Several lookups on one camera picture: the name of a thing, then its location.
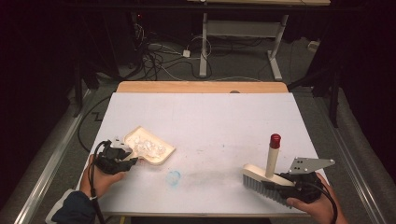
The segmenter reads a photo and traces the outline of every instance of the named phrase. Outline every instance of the sleeve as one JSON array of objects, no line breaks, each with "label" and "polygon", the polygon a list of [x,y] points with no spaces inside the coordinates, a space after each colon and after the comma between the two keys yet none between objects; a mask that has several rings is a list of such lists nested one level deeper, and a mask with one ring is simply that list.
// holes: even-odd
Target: sleeve
[{"label": "sleeve", "polygon": [[52,207],[46,217],[46,223],[93,224],[95,216],[92,202],[87,195],[81,191],[69,189]]}]

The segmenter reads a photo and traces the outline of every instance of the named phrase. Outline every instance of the desk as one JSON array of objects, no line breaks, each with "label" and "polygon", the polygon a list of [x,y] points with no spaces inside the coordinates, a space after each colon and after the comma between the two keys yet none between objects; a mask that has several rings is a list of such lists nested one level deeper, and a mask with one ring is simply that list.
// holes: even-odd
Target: desk
[{"label": "desk", "polygon": [[[192,2],[224,3],[224,4],[252,4],[252,5],[283,5],[283,6],[328,6],[330,0],[189,0]],[[267,51],[267,56],[276,81],[282,80],[279,66],[276,62],[276,54],[286,28],[289,15],[283,15],[280,22],[257,22],[257,21],[211,21],[207,13],[203,17],[202,50],[200,61],[200,77],[206,77],[207,53],[206,43],[208,35],[232,35],[251,37],[274,37],[275,43],[272,50]]]},{"label": "desk", "polygon": [[[276,93],[259,93],[269,92],[264,87]],[[205,89],[210,93],[200,93]],[[122,138],[137,126],[176,150],[162,165],[133,166],[99,200],[105,215],[307,216],[245,188],[240,173],[245,163],[265,166],[272,133],[282,136],[276,173],[287,172],[295,157],[318,157],[283,83],[123,82],[92,152],[101,141]]]}]

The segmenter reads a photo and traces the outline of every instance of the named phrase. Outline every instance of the human hand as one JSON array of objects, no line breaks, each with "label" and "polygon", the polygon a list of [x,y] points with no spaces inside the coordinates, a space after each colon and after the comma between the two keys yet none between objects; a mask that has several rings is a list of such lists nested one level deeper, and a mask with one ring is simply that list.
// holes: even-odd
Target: human hand
[{"label": "human hand", "polygon": [[[334,199],[335,204],[337,205],[338,216],[336,220],[336,224],[345,224],[347,220],[341,211],[340,203],[335,196],[334,190],[329,184],[326,182],[324,177],[317,173],[318,178],[322,182],[322,184],[329,190],[330,195]],[[332,210],[332,203],[330,200],[324,195],[321,194],[320,198],[312,203],[304,203],[295,198],[288,198],[286,200],[287,204],[293,206],[307,214],[311,215],[311,217],[320,224],[329,224],[332,222],[333,210]]]},{"label": "human hand", "polygon": [[[91,185],[88,177],[92,160],[93,155],[90,156],[88,166],[85,168],[84,173],[82,174],[81,182],[79,185],[79,190],[85,193],[89,198],[91,198]],[[122,180],[125,175],[126,172],[119,172],[114,175],[107,175],[95,166],[93,174],[93,186],[96,190],[96,196],[98,198],[102,197],[112,184]]]}]

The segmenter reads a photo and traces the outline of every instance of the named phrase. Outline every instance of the white tabletop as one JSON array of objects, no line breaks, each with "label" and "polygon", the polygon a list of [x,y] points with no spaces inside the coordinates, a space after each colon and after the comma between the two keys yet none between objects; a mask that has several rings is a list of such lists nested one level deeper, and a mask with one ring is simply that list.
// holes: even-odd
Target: white tabletop
[{"label": "white tabletop", "polygon": [[104,214],[305,215],[247,189],[240,173],[246,163],[265,168],[272,133],[282,137],[276,173],[318,157],[291,93],[113,93],[92,152],[138,126],[176,150],[159,166],[138,161],[99,200]]}]

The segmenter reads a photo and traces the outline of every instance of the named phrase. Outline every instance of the gray carpet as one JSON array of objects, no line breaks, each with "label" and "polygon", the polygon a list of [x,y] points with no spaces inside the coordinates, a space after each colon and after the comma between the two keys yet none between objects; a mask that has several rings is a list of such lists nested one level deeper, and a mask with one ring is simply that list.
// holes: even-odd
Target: gray carpet
[{"label": "gray carpet", "polygon": [[[314,53],[306,50],[308,44],[307,40],[296,41],[292,44],[282,43],[281,49],[277,56],[282,76],[285,83],[291,83],[304,76]],[[181,52],[184,48],[166,43],[172,49]],[[221,43],[222,46],[227,47],[227,43]],[[240,46],[239,49],[230,51],[230,48],[213,48],[212,57],[209,58],[211,64],[212,76],[209,80],[223,79],[224,81],[274,81],[271,69],[268,65],[268,60],[264,56],[264,52],[271,48],[272,42],[269,40],[262,41],[258,46],[247,47]],[[166,60],[171,60],[176,56],[169,54],[162,54]],[[198,74],[198,62],[191,60],[184,60],[191,62],[194,68],[194,74]],[[123,74],[130,71],[127,66],[121,66],[120,70]],[[140,73],[134,78],[143,77]],[[117,82],[108,79],[106,76],[100,76],[100,88],[94,92],[92,102],[85,105],[92,108],[97,102],[111,93],[117,88]],[[191,75],[190,65],[187,63],[180,63],[167,68],[167,72],[161,71],[158,74],[158,80],[198,80]],[[350,223],[391,223],[396,220],[396,188],[394,182],[391,180],[380,160],[371,150],[367,140],[362,135],[359,124],[354,120],[352,113],[347,105],[347,99],[344,94],[340,92],[340,102],[338,110],[338,129],[334,129],[329,125],[326,116],[326,106],[328,99],[314,98],[310,92],[310,88],[296,88],[292,91],[297,105],[300,108],[304,119],[305,126],[312,139],[314,147],[320,158],[331,158],[336,161],[332,167],[326,168],[326,174],[337,192],[338,198],[341,202],[342,208]],[[99,104],[92,112],[98,112],[99,119],[103,117],[106,112],[108,101]],[[19,212],[21,211],[27,197],[41,175],[53,149],[56,144],[62,141],[67,126],[70,125],[70,114],[72,114],[73,105],[65,114],[64,120],[61,120],[58,127],[49,137],[46,145],[37,153],[35,159],[32,161],[30,168],[27,170],[24,178],[21,180],[19,186],[15,189],[11,199],[8,201],[6,207],[0,213],[0,223],[13,223]],[[89,114],[83,121],[80,136],[83,144],[91,148],[97,131],[100,128],[100,121],[95,121],[94,114]],[[337,139],[337,134],[342,136],[345,140],[344,144],[340,144]],[[356,162],[361,175],[360,181],[356,182],[353,174],[350,171],[348,161],[345,160],[345,155],[342,150],[348,150]],[[78,141],[77,133],[74,134],[72,140],[66,148],[67,152],[56,176],[53,178],[51,185],[39,205],[31,223],[44,223],[44,218],[48,211],[55,204],[55,202],[63,195],[63,193],[70,188],[74,188],[78,183],[81,170],[85,164],[88,156],[81,143]],[[376,214],[383,216],[383,220],[372,221],[374,218],[370,215],[370,207],[367,207],[361,198],[359,191],[359,183],[367,183],[369,192],[373,194],[376,204],[375,209],[379,208]],[[119,217],[111,218],[108,223],[120,223]],[[265,223],[264,219],[260,218],[235,218],[235,219],[215,219],[215,218],[148,218],[135,217],[133,223]],[[315,223],[311,218],[271,218],[271,223]]]}]

